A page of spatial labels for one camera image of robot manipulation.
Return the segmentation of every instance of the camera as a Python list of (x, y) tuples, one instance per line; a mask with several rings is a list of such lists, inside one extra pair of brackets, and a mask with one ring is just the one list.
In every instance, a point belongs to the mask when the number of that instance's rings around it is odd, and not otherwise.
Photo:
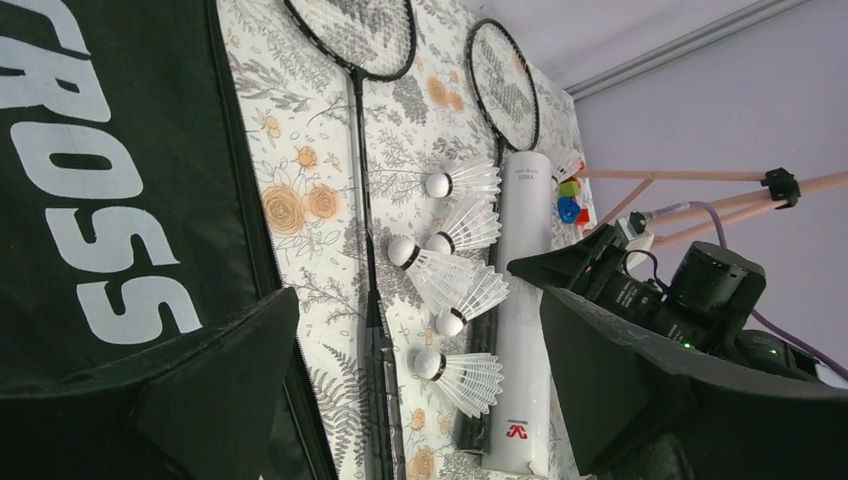
[[(816, 360), (780, 338), (743, 330), (765, 290), (763, 268), (707, 242), (693, 242), (671, 282), (657, 278), (650, 252), (627, 250), (620, 224), (603, 225), (563, 249), (510, 262), (509, 272), (539, 287), (567, 289), (608, 312), (698, 350), (756, 370), (818, 381)], [(627, 271), (627, 258), (647, 255), (654, 276), (640, 281)]]

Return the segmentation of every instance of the white cylindrical tube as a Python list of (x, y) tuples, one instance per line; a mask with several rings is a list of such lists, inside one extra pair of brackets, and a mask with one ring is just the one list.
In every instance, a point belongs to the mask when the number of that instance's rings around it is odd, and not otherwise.
[(542, 291), (513, 277), (506, 265), (551, 248), (551, 162), (518, 152), (503, 168), (501, 237), (496, 269), (509, 283), (498, 307), (496, 354), (503, 365), (503, 393), (492, 407), (491, 449), (483, 468), (548, 476), (551, 367), (542, 336)]

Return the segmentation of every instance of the white shuttlecock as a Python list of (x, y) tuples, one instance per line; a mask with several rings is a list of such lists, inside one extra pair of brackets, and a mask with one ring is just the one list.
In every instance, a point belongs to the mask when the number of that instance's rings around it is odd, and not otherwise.
[(424, 304), (434, 315), (458, 305), (474, 275), (483, 268), (465, 258), (422, 250), (408, 237), (392, 240), (389, 260), (406, 271)]
[(426, 248), (439, 253), (484, 248), (495, 243), (500, 228), (491, 203), (482, 197), (466, 197), (456, 203), (442, 229), (427, 240)]
[(503, 275), (495, 273), (493, 267), (482, 268), (471, 282), (462, 302), (439, 315), (436, 319), (436, 329), (446, 337), (453, 337), (469, 321), (506, 300), (508, 293)]
[(443, 173), (430, 175), (425, 185), (427, 193), (435, 198), (481, 196), (493, 202), (501, 191), (501, 178), (494, 164), (485, 157), (454, 162)]
[(480, 418), (495, 405), (501, 393), (498, 384), (504, 376), (502, 365), (489, 353), (442, 355), (424, 350), (415, 356), (413, 367), (421, 378), (438, 385), (459, 410), (469, 417)]

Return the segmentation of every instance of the floral fabric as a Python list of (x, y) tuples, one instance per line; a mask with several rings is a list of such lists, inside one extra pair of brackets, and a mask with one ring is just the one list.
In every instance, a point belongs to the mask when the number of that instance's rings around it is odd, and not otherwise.
[[(262, 205), (280, 275), (297, 289), (298, 338), (340, 478), (365, 478), (357, 347), (367, 293), (358, 171), (347, 75), (315, 49), (276, 0), (219, 0), (221, 29), (240, 97)], [(409, 73), (366, 81), (365, 116), (377, 276), (401, 388), (410, 479), (506, 479), (456, 450), (458, 413), (411, 371), (414, 352), (466, 351), (443, 338), (411, 282), (386, 258), (395, 235), (425, 241), (450, 204), (422, 182), (445, 162), (494, 156), (495, 140), (473, 103), (464, 46), (473, 16), (454, 0), (413, 0), (418, 52)], [(540, 103), (537, 151), (574, 171), (582, 160), (572, 99), (533, 70)], [(594, 219), (589, 182), (578, 199)], [(551, 205), (554, 245), (579, 238)], [(472, 256), (483, 258), (484, 252)], [(577, 478), (556, 396), (551, 399), (550, 478)]]

